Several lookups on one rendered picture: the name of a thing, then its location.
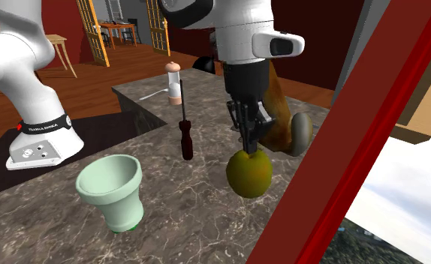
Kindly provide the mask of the orange wooden table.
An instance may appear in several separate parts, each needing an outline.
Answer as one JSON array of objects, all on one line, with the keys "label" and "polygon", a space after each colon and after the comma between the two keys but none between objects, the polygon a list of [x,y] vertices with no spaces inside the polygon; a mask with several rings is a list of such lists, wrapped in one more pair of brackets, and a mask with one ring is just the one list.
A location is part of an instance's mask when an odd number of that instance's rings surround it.
[{"label": "orange wooden table", "polygon": [[115,43],[114,43],[114,39],[113,39],[113,33],[112,33],[113,29],[126,29],[126,28],[130,29],[131,33],[132,33],[133,43],[134,43],[135,46],[137,45],[137,42],[136,42],[136,32],[135,32],[135,29],[134,29],[134,24],[99,23],[99,26],[102,27],[103,29],[108,30],[108,33],[109,33],[109,36],[110,36],[110,42],[111,42],[111,45],[112,45],[113,49],[116,48],[115,47]]}]

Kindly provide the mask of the yellow framed glass door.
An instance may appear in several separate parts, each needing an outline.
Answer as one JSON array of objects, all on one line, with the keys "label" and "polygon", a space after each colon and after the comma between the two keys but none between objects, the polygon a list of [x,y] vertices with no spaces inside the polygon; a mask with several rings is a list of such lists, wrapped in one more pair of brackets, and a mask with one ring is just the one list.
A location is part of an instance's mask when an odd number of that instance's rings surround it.
[{"label": "yellow framed glass door", "polygon": [[146,0],[152,48],[156,53],[170,56],[168,42],[167,20],[161,13],[158,0]]},{"label": "yellow framed glass door", "polygon": [[108,68],[110,63],[92,0],[76,0],[76,2],[93,58],[95,62]]}]

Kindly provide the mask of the red window frame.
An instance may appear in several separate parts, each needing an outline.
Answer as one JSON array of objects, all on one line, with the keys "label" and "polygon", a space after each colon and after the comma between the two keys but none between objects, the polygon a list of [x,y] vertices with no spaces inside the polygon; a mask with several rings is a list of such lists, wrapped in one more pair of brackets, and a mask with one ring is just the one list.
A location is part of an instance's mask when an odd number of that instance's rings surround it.
[{"label": "red window frame", "polygon": [[431,0],[390,0],[246,264],[319,264],[431,60]]}]

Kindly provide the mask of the dark red handled screwdriver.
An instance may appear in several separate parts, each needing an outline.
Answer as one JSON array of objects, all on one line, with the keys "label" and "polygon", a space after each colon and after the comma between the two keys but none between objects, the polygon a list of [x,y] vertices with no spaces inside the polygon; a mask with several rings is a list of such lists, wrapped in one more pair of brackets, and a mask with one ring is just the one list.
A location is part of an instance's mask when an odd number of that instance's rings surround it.
[{"label": "dark red handled screwdriver", "polygon": [[189,161],[193,158],[193,145],[192,145],[192,139],[190,135],[191,122],[186,119],[185,99],[184,99],[182,80],[179,81],[179,84],[180,84],[181,99],[182,99],[182,121],[179,122],[179,129],[182,132],[182,139],[181,139],[182,157],[184,160]]}]

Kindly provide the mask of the black round object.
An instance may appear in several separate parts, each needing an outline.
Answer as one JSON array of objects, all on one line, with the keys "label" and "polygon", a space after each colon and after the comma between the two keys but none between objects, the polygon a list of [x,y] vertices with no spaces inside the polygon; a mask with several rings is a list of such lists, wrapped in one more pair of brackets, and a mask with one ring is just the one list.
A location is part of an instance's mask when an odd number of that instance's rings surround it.
[{"label": "black round object", "polygon": [[192,65],[194,69],[198,69],[200,71],[204,71],[210,74],[215,74],[215,62],[213,57],[209,56],[201,56],[196,59]]}]

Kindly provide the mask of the pale green cup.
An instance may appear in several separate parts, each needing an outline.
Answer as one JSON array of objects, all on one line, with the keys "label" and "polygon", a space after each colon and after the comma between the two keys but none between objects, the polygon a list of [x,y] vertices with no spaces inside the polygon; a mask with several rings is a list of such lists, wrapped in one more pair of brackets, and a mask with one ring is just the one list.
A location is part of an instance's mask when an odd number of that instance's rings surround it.
[{"label": "pale green cup", "polygon": [[96,207],[114,233],[133,230],[144,215],[140,201],[143,174],[138,159],[113,154],[87,165],[78,175],[76,190],[82,201]]}]

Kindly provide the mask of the silver spoon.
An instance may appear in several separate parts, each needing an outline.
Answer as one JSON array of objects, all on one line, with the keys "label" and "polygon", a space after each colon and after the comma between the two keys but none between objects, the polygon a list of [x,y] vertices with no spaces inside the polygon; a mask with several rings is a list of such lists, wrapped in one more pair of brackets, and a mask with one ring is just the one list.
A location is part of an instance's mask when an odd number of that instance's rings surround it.
[{"label": "silver spoon", "polygon": [[164,89],[161,89],[161,90],[159,90],[159,91],[156,91],[156,92],[153,92],[152,94],[149,94],[149,95],[146,95],[146,96],[144,96],[144,97],[141,97],[141,98],[139,98],[139,101],[144,101],[144,100],[146,100],[147,98],[150,98],[150,97],[152,97],[152,96],[154,96],[154,95],[157,95],[157,94],[159,94],[159,93],[162,93],[162,92],[168,92],[168,88],[164,88]]}]

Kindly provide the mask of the grey ladder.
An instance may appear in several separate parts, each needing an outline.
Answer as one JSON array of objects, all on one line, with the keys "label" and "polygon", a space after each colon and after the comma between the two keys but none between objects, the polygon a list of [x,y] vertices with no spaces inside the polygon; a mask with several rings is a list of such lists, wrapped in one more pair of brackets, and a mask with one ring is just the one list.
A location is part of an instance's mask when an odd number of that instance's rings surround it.
[{"label": "grey ladder", "polygon": [[120,0],[106,0],[106,3],[110,19],[117,23],[123,21]]}]

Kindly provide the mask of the brown object with grey end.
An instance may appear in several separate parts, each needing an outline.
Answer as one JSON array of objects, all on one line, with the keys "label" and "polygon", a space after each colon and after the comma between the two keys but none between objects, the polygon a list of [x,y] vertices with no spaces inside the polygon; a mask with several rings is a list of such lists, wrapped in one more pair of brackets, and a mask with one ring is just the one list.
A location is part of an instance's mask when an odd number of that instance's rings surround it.
[{"label": "brown object with grey end", "polygon": [[264,92],[263,100],[264,108],[276,120],[268,133],[260,139],[260,144],[272,152],[284,152],[293,157],[300,156],[312,141],[312,120],[302,112],[291,114],[271,61],[269,62],[269,87]]}]

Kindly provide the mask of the light wooden side table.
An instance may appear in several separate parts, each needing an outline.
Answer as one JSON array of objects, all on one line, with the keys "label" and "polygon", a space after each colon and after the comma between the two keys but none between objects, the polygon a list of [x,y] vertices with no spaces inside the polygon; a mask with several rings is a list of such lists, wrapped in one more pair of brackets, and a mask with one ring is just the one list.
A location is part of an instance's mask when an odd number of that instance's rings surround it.
[{"label": "light wooden side table", "polygon": [[71,61],[68,57],[68,52],[65,47],[65,41],[67,40],[65,37],[62,37],[57,34],[47,34],[47,39],[50,41],[50,43],[53,45],[56,54],[59,57],[60,62],[62,63],[62,66],[65,70],[70,70],[71,73],[75,78],[77,78],[77,75],[75,73],[74,68],[72,67]]}]

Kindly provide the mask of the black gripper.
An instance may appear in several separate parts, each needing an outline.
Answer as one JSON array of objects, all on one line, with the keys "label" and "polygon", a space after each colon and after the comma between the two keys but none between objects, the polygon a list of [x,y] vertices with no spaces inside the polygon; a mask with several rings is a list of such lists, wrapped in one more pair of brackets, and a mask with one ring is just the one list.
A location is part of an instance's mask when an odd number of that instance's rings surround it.
[{"label": "black gripper", "polygon": [[[276,119],[271,117],[264,107],[262,98],[269,87],[270,64],[268,60],[248,64],[223,64],[225,90],[233,100],[227,102],[234,127],[240,132],[243,151],[253,154],[257,143],[250,139],[253,130],[254,138],[264,137],[274,125]],[[255,127],[249,121],[248,107],[257,107]]]}]

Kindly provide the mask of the clear salt grinder beige top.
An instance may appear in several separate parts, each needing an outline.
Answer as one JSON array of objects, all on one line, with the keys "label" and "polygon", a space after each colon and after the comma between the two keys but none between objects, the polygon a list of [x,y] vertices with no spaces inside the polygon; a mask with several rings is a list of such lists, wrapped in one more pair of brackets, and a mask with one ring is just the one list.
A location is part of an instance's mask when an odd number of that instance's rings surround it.
[{"label": "clear salt grinder beige top", "polygon": [[171,105],[180,105],[182,103],[180,76],[181,67],[175,62],[169,62],[164,69],[168,77],[168,100]]}]

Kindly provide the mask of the green apple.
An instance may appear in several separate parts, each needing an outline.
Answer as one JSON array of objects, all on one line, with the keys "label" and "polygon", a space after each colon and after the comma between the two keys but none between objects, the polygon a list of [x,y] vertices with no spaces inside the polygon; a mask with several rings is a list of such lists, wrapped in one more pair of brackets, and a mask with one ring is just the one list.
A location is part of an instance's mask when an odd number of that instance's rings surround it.
[{"label": "green apple", "polygon": [[228,161],[226,176],[232,190],[243,198],[262,196],[271,185],[273,166],[260,149],[236,152]]}]

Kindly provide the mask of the light wooden shelf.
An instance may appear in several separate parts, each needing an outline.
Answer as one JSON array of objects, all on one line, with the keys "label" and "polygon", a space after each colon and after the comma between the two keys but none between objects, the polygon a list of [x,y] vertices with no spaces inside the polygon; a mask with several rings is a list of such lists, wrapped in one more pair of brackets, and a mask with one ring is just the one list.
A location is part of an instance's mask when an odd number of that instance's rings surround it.
[{"label": "light wooden shelf", "polygon": [[431,138],[431,85],[407,125],[396,123],[390,137],[411,144],[419,144]]}]

